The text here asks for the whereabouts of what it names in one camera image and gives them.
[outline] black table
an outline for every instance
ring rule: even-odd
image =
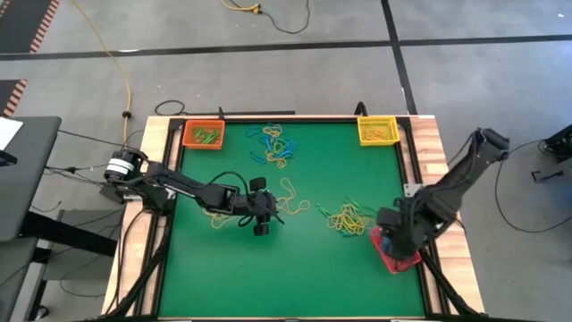
[[[0,321],[10,318],[30,261],[46,262],[38,239],[114,256],[117,242],[29,211],[62,123],[59,117],[14,117],[23,122],[5,151],[16,165],[0,167]]]

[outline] green table surface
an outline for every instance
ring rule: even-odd
[[[252,124],[227,124],[223,149],[185,148],[181,172],[208,182],[222,171],[247,180],[264,176],[277,198],[287,177],[312,207],[297,215],[281,213],[270,233],[256,237],[238,220],[211,227],[194,200],[177,201],[164,277],[161,317],[402,317],[423,316],[414,268],[390,274],[367,235],[342,237],[326,225],[316,204],[338,213],[350,195],[371,208],[392,207],[402,194],[394,147],[361,147],[354,123],[284,124],[283,138],[299,144],[285,168],[260,165],[264,155]],[[220,183],[242,187],[225,176]]]

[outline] gray floor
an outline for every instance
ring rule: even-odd
[[[117,50],[388,38],[378,0],[310,0],[310,27],[297,36],[279,33],[265,17],[225,10],[217,1],[80,2],[107,45]],[[263,7],[285,28],[296,29],[303,23],[304,1],[290,2],[266,0]],[[391,9],[402,39],[572,33],[572,5],[565,0],[391,0]],[[86,22],[71,2],[63,1],[40,51],[98,50]],[[569,42],[402,50],[417,109],[437,115],[448,157],[477,126],[510,136],[515,147],[572,123]],[[389,48],[150,56],[121,62],[133,89],[132,130],[142,129],[154,106],[165,99],[180,99],[196,112],[222,106],[227,111],[344,113],[359,100],[372,114],[407,112]],[[17,115],[56,114],[63,118],[63,129],[121,141],[125,89],[108,59],[0,63],[0,79],[19,78],[29,84]],[[137,136],[133,145],[139,142]],[[103,164],[113,151],[60,135],[50,164]],[[572,185],[559,179],[545,184],[531,180],[530,171],[549,163],[532,145],[504,166],[500,202],[515,224],[542,228],[569,216]],[[462,208],[485,308],[495,317],[569,320],[572,224],[541,234],[508,227],[494,206],[496,168],[467,194]],[[101,171],[87,175],[99,179]],[[35,204],[49,208],[55,200],[62,200],[64,208],[114,206],[95,187],[47,177]],[[97,294],[105,284],[67,285]],[[21,320],[25,292],[13,321]],[[102,302],[73,298],[51,284],[44,299],[52,308],[46,321],[94,317]]]

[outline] wooden table frame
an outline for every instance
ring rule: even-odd
[[[227,122],[235,123],[304,123],[304,122],[355,122],[358,115],[275,115],[275,114],[245,114],[226,115]],[[184,119],[217,119],[218,115],[192,115],[192,116],[151,116],[147,119],[147,126],[141,143],[141,150],[147,154],[150,160],[163,162],[170,169],[177,168],[180,161],[181,149],[181,125]],[[396,149],[403,158],[401,177],[404,183],[431,184],[439,181],[448,172],[447,162],[442,148],[441,138],[437,129],[437,122],[432,115],[402,115],[397,116],[400,124],[401,142]],[[409,153],[410,147],[415,147],[416,153]],[[139,277],[143,264],[146,263],[155,250],[164,233],[164,228],[170,226],[170,219],[157,218],[149,214],[143,214],[137,222],[132,224],[130,234],[125,238],[125,229],[131,223],[135,215],[141,211],[140,201],[128,203],[122,223],[122,240],[126,242],[123,256],[121,288],[119,298],[122,299],[134,282]],[[437,256],[442,272],[447,276],[450,283],[473,309],[483,312],[484,307],[476,282],[473,263],[468,250],[467,239],[463,230],[452,225],[435,244],[428,247],[430,253]],[[117,255],[112,265],[112,272],[107,286],[104,307],[102,313],[110,306],[113,308],[112,298],[117,284]],[[422,285],[425,314],[445,313],[450,309],[445,301],[441,290],[426,267],[419,266],[418,276]],[[130,315],[157,314],[162,288],[164,264],[156,268],[147,282],[143,296],[139,296]]]

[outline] yellow basket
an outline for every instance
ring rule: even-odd
[[[364,147],[390,146],[400,141],[395,116],[359,116],[359,144]]]

